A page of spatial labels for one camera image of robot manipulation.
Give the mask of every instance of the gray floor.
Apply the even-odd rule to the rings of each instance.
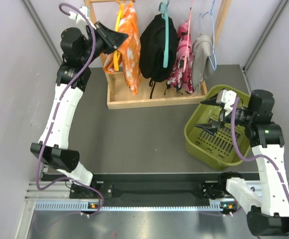
[[[240,67],[218,66],[207,87],[218,84],[247,92]],[[197,105],[109,110],[102,69],[93,69],[76,110],[69,148],[95,173],[213,172],[184,149],[183,129]],[[228,170],[257,171],[255,162]],[[67,212],[35,212],[39,231]],[[71,215],[43,234],[31,224],[29,239],[253,239],[246,215],[212,217],[197,212],[109,212],[86,219]]]
[[[226,84],[247,92],[239,65],[219,65],[207,88]],[[94,173],[213,172],[184,148],[183,129],[197,105],[109,110],[107,82],[101,68],[92,69],[78,104],[69,148]],[[257,171],[255,162],[227,170]]]

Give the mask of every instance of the black backpack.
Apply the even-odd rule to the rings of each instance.
[[[140,37],[141,50],[139,67],[143,77],[151,78],[150,99],[156,82],[163,82],[170,76],[175,63],[178,48],[177,32],[169,17],[169,60],[167,68],[163,67],[165,45],[165,20],[162,14],[156,15]]]

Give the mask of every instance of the clothes hanger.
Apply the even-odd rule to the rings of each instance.
[[[185,57],[183,62],[183,72],[185,71],[186,62],[188,60],[189,55],[189,40],[190,40],[190,23],[191,23],[191,14],[192,14],[192,6],[193,6],[193,0],[191,0],[191,6],[190,6],[190,12],[189,12],[189,20],[188,20],[188,41],[186,44],[186,51],[185,51]]]
[[[159,12],[162,14],[162,18],[165,20],[165,43],[164,43],[164,54],[163,54],[163,67],[168,67],[169,61],[169,16],[168,16],[168,6],[170,0],[167,3],[160,2]]]
[[[116,20],[116,26],[115,26],[115,31],[118,31],[119,28],[119,23],[120,20],[122,18],[123,12],[124,12],[124,8],[125,8],[125,3],[121,3],[119,0],[117,0],[117,3],[119,4],[119,12],[117,15],[117,20]],[[119,58],[120,58],[120,52],[119,51],[114,51],[114,57],[113,57],[113,61],[114,61],[114,69],[115,71],[119,71]]]
[[[216,68],[217,68],[217,64],[216,64],[216,56],[215,56],[215,53],[214,53],[214,41],[215,41],[215,30],[214,30],[215,26],[214,26],[214,19],[213,19],[214,3],[215,3],[215,0],[213,0],[212,8],[211,8],[210,11],[207,11],[207,12],[204,13],[204,14],[201,14],[201,13],[200,13],[199,20],[200,20],[201,31],[204,32],[204,31],[203,31],[203,23],[202,23],[202,19],[204,18],[204,16],[205,16],[206,14],[209,14],[209,15],[211,16],[212,26],[213,26],[212,54],[213,54],[213,57],[214,57],[214,64],[213,64],[213,62],[212,62],[211,57],[210,57],[210,56],[208,56],[208,57],[209,57],[209,60],[210,60],[210,63],[211,63],[211,66],[212,66],[213,70],[216,70]]]

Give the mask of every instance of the wooden rack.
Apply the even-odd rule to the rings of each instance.
[[[97,21],[93,3],[99,2],[116,2],[116,0],[85,0],[85,5],[90,7],[90,20],[93,23]],[[219,13],[215,22],[215,45],[217,45],[219,41],[230,4],[231,0],[222,0],[221,2]],[[102,63],[104,64],[106,61],[106,56],[101,54],[100,57]],[[167,90],[166,94],[164,95],[166,84],[165,82],[162,82],[156,83],[152,99],[149,99],[151,92],[149,80],[143,79],[139,86],[138,94],[133,96],[129,88],[126,86],[124,72],[119,71],[113,74],[105,74],[108,82],[107,106],[109,109],[196,104],[201,102],[207,94],[205,81],[201,82],[200,94],[195,92],[192,95],[188,95],[187,93],[183,93],[183,95],[181,95],[174,89]]]

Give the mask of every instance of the teal hanger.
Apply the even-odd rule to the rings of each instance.
[[[162,14],[162,18],[165,20],[165,43],[164,43],[164,54],[163,54],[163,67],[168,67],[169,60],[169,16],[168,16],[168,6],[170,0],[167,3],[160,2],[159,12]]]

